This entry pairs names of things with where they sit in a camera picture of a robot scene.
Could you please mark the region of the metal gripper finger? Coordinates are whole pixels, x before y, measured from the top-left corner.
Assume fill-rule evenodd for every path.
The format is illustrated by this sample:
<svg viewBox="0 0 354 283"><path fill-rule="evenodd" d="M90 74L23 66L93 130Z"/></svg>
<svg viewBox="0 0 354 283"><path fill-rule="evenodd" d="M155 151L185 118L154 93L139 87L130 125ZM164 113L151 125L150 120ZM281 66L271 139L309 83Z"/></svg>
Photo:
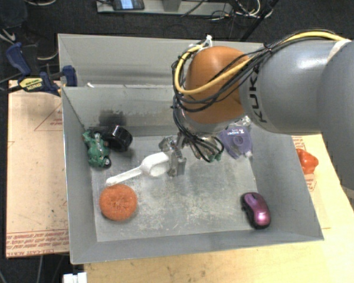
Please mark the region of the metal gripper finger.
<svg viewBox="0 0 354 283"><path fill-rule="evenodd" d="M158 144L160 151L169 152L172 150L172 136L164 137Z"/></svg>
<svg viewBox="0 0 354 283"><path fill-rule="evenodd" d="M171 156L170 167L167 174L170 177L181 176L185 174L186 159L184 157L177 157L174 154Z"/></svg>

